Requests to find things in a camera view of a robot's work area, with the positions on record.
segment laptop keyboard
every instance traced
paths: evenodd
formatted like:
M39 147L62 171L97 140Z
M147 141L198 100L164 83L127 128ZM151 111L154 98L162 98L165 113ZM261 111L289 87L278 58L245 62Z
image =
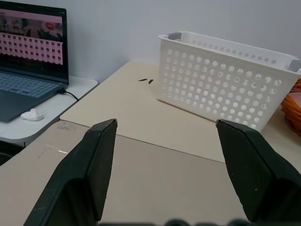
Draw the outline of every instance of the laptop keyboard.
M58 87L58 84L0 73L0 90L39 98Z

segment orange basket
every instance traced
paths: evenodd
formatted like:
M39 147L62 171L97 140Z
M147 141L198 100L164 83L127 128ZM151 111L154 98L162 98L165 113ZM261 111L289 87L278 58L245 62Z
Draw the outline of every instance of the orange basket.
M287 125L301 136L301 79L298 79L290 93L282 101L281 106Z

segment laptop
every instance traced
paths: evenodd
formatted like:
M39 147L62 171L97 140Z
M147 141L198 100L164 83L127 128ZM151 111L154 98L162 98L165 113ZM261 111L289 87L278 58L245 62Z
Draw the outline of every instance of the laptop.
M0 121L68 84L66 10L0 1Z

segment laptop screen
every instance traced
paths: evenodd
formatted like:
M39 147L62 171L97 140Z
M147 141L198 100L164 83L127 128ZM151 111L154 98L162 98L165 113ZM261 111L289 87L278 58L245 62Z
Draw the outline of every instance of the laptop screen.
M66 82L65 10L19 3L8 6L0 6L0 67Z

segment beige table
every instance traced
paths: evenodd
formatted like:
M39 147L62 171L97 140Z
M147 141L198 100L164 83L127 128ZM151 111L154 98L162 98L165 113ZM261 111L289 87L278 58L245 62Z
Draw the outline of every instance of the beige table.
M117 118L121 136L224 162L214 122L158 101L154 95L157 78L156 66L129 62L61 119L91 127ZM280 109L261 133L301 172L301 138L287 127Z
M0 220L21 226L58 163L88 127L60 121L0 167ZM117 136L102 222L245 218L225 164Z

